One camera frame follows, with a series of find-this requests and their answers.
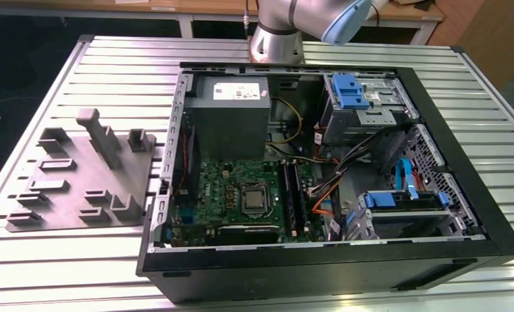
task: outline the cpu socket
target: cpu socket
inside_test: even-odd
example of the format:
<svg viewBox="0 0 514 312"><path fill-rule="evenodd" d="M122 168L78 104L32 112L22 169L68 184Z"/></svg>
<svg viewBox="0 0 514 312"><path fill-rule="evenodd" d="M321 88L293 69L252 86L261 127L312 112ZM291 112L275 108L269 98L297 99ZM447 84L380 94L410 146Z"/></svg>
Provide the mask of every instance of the cpu socket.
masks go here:
<svg viewBox="0 0 514 312"><path fill-rule="evenodd" d="M243 183L240 185L240 211L248 218L260 218L268 212L265 183Z"/></svg>

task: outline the motherboard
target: motherboard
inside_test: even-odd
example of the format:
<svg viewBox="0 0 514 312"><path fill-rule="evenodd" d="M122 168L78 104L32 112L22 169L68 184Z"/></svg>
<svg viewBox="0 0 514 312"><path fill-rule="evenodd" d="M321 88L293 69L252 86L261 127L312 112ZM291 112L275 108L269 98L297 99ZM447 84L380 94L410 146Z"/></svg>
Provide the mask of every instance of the motherboard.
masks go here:
<svg viewBox="0 0 514 312"><path fill-rule="evenodd" d="M277 243L323 239L321 219L303 198L313 184L311 170L304 161L201 161L196 205L176 210L176 242L204 246L217 231L245 241L267 233Z"/></svg>

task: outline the metal sheet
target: metal sheet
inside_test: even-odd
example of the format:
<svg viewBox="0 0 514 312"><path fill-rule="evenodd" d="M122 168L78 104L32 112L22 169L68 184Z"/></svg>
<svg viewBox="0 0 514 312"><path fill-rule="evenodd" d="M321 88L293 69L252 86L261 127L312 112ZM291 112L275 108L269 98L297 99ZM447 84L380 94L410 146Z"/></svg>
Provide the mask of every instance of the metal sheet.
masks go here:
<svg viewBox="0 0 514 312"><path fill-rule="evenodd" d="M183 60L244 62L241 40L102 37L78 45L0 175L0 214L13 203L38 157L30 145L44 127L84 133L73 114L97 106L116 133L142 127L164 142L169 90ZM514 228L514 119L468 65L447 47L305 44L308 64L411 66L447 118ZM157 172L158 162L152 171ZM157 188L149 179L148 191ZM148 281L134 276L141 227L9 233L0 220L0 309L173 309ZM205 305L217 311L514 311L514 261L466 274L427 291L283 298Z"/></svg>

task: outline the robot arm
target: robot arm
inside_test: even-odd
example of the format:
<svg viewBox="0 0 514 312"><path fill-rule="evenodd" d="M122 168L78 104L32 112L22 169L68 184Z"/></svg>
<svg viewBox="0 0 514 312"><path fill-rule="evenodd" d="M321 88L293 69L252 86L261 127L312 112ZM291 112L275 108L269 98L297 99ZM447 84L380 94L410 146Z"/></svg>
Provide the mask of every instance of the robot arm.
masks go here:
<svg viewBox="0 0 514 312"><path fill-rule="evenodd" d="M300 31L320 41L345 44L367 17L370 0L260 0L251 56L259 63L303 59Z"/></svg>

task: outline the yellow wire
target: yellow wire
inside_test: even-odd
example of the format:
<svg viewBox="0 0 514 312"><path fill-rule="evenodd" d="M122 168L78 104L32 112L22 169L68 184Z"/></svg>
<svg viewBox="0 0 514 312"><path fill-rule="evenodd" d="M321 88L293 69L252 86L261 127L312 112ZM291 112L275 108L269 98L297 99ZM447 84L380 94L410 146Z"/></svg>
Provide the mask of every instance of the yellow wire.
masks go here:
<svg viewBox="0 0 514 312"><path fill-rule="evenodd" d="M299 121L299 127L297 127L297 132L295 132L295 134L292 135L292 137L284 139L283 141L277 141L277 142L267 142L267 144L283 144L283 143L287 143L289 142L293 138L297 137L297 135L300 134L300 130L303 129L303 117L300 117L300 114L297 112L297 110L295 109L295 107L284 100L284 99L280 99L279 97L271 97L271 99L276 99L279 100L279 102L281 102L283 104L285 104L285 106L292 110L292 112L295 113L295 115L297 115L297 121Z"/></svg>

